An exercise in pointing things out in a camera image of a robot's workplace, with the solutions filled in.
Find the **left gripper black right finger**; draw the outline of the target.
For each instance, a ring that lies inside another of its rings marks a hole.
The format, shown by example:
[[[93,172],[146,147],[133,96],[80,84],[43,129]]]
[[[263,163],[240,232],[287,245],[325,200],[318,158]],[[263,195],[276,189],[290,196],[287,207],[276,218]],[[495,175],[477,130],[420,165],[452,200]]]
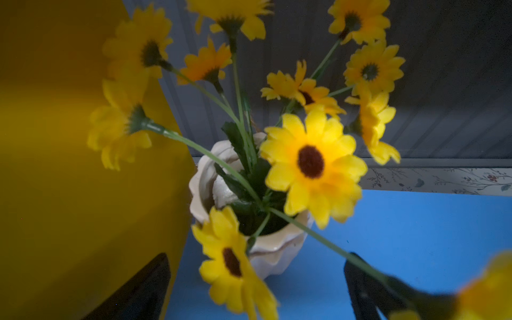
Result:
[[[407,309],[400,294],[393,293],[352,262],[347,261],[343,270],[356,320],[381,319],[379,312],[388,319],[393,312]]]

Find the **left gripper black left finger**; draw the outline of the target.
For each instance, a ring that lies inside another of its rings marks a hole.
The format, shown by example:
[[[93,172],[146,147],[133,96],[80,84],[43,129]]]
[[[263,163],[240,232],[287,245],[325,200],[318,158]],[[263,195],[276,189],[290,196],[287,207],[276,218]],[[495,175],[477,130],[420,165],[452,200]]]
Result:
[[[168,257],[160,253],[85,318],[159,319],[170,280]]]

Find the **sunflower pot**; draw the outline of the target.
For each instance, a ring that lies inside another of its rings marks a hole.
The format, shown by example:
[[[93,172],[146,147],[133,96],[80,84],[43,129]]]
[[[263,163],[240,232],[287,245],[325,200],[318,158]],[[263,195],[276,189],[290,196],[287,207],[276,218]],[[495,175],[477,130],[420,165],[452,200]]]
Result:
[[[511,319],[511,251],[496,255],[480,277],[455,295],[423,296],[389,319]]]
[[[90,117],[87,146],[99,152],[106,169],[119,171],[132,163],[138,150],[152,146],[150,133],[157,133],[202,154],[198,170],[212,168],[214,182],[222,182],[227,195],[205,210],[193,226],[194,238],[206,260],[199,269],[217,305],[249,319],[277,319],[278,302],[251,264],[250,252],[266,235],[296,227],[311,229],[297,221],[308,214],[323,229],[331,220],[345,222],[361,199],[365,162],[356,156],[356,137],[361,137],[370,155],[380,165],[400,162],[398,150],[382,141],[386,125],[395,117],[388,104],[395,82],[403,77],[404,59],[398,46],[388,45],[385,16],[389,1],[334,1],[329,33],[337,44],[350,41],[358,48],[344,72],[346,102],[357,105],[358,117],[349,126],[341,121],[344,110],[335,93],[317,81],[326,62],[312,73],[298,61],[294,75],[276,72],[267,76],[261,96],[288,101],[278,123],[254,134],[251,104],[234,81],[237,103],[231,106],[221,86],[227,67],[237,69],[237,38],[265,39],[263,16],[271,14],[270,1],[188,1],[188,12],[197,15],[196,32],[204,19],[211,20],[212,33],[225,33],[227,41],[209,40],[197,54],[184,59],[177,69],[166,49],[172,43],[172,22],[153,5],[136,9],[130,20],[120,22],[102,47],[108,59],[108,77],[102,83],[107,100]],[[176,131],[156,124],[146,113],[143,100],[151,77],[173,73],[179,85],[200,87],[206,81],[215,88],[211,100],[228,116],[223,125],[229,152],[240,164],[235,168],[226,151],[206,150]]]

